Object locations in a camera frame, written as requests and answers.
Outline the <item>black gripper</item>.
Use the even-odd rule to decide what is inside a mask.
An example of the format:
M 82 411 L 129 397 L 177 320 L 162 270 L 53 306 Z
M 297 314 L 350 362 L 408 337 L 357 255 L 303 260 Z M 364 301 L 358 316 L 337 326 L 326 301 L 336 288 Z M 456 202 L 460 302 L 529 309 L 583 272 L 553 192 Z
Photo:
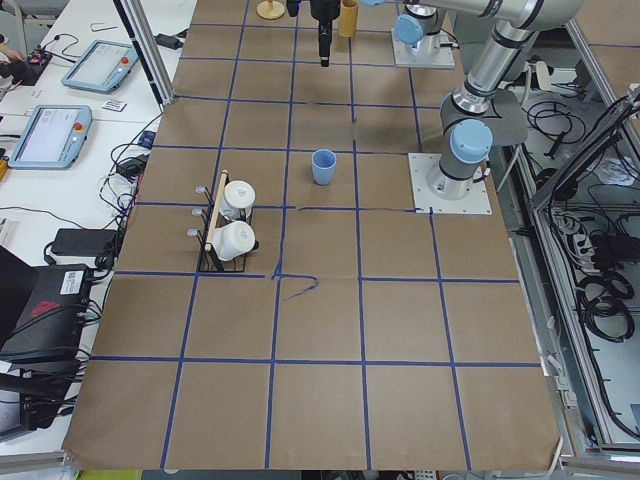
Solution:
M 311 16 L 317 21 L 333 21 L 340 15 L 340 0 L 310 0 Z M 320 65 L 330 65 L 332 23 L 318 24 L 318 47 Z

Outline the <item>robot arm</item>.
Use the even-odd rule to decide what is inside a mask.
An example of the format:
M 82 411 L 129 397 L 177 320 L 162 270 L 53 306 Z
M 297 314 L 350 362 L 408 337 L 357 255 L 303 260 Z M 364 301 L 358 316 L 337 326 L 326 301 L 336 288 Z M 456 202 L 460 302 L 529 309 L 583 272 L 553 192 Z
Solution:
M 381 1 L 311 1 L 311 16 L 317 21 L 320 65 L 330 65 L 333 21 L 338 19 L 347 29 L 342 36 L 355 32 L 359 5 L 380 5 Z M 442 25 L 446 13 L 420 1 L 406 1 L 391 30 L 397 66 L 447 69 L 454 66 L 452 46 Z
M 394 33 L 408 45 L 437 33 L 439 10 L 472 14 L 496 21 L 464 83 L 443 99 L 440 118 L 446 143 L 439 163 L 427 174 L 429 189 L 457 201 L 473 184 L 480 163 L 494 143 L 484 122 L 499 83 L 534 33 L 558 27 L 576 16 L 581 1 L 407 1 Z

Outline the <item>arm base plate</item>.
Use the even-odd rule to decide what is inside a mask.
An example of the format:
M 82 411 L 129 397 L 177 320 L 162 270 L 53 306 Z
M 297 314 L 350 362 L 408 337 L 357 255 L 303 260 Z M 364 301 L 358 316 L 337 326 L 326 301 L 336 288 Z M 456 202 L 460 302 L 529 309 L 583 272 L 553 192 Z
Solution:
M 391 29 L 394 60 L 397 67 L 453 69 L 455 61 L 449 36 L 441 30 L 438 35 L 423 37 L 414 45 L 397 38 Z
M 491 215 L 481 168 L 466 180 L 453 180 L 440 169 L 440 154 L 409 153 L 414 209 L 424 214 Z

